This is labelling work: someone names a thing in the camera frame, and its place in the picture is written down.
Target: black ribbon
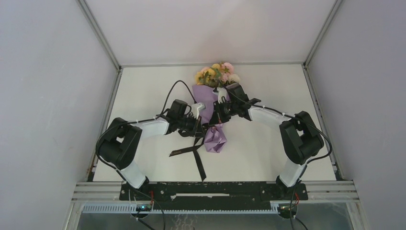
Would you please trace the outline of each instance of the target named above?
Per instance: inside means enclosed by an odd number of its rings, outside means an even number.
[[[199,145],[196,145],[197,142],[199,142],[200,139],[202,139],[202,142]],[[197,149],[199,149],[203,144],[204,144],[204,138],[195,138],[192,147],[187,147],[187,148],[184,148],[184,149],[174,150],[169,155],[169,157],[173,157],[173,156],[176,156],[176,155],[180,155],[182,153],[193,152],[194,159],[195,159],[196,164],[197,164],[197,169],[199,170],[200,178],[202,179],[202,181],[204,181],[206,179],[206,172],[204,171],[204,167],[203,167],[203,164],[202,164],[202,159],[200,159],[200,155],[197,152]]]

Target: white table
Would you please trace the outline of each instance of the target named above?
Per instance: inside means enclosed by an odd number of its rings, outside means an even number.
[[[176,80],[184,80],[191,88],[194,75],[203,66],[124,68],[114,101],[110,122],[121,117],[142,120],[159,114],[165,98]],[[305,76],[300,65],[237,65],[235,72],[249,98],[259,104],[288,113],[307,111],[320,128]],[[192,99],[179,83],[169,97],[192,104]],[[207,175],[206,182],[275,181],[287,160],[279,127],[267,127],[243,118],[233,117],[224,126],[228,139],[220,153],[198,152]],[[177,132],[143,140],[135,161],[150,181],[200,181],[193,153],[169,157],[173,150],[192,146],[194,138],[182,138]],[[322,148],[318,156],[327,153]],[[315,161],[304,173],[305,181],[335,180],[329,158]],[[94,181],[121,181],[110,167],[99,162]]]

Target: gray floor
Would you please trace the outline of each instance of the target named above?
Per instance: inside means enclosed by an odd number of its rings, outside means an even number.
[[[351,230],[345,204],[299,204],[298,218],[310,230]],[[260,230],[292,229],[288,219],[275,214],[166,214],[167,230]],[[144,222],[156,230],[163,229],[162,215],[151,214]],[[296,230],[304,227],[295,221]],[[147,230],[130,214],[82,214],[79,230]]]

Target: crumpled purple paper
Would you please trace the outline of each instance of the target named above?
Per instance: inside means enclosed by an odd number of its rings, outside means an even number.
[[[213,102],[217,101],[218,97],[213,93],[213,88],[206,85],[193,85],[192,90],[196,101],[206,106],[206,108],[200,112],[202,124],[206,124],[212,118],[214,111]],[[207,130],[204,138],[204,146],[207,152],[220,152],[226,143],[227,138],[223,132],[223,124],[216,125]]]

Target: gray wall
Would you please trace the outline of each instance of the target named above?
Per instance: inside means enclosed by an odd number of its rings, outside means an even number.
[[[310,65],[347,179],[374,230],[404,229],[406,1],[348,0]]]
[[[61,229],[115,70],[74,0],[0,3],[0,229]]]

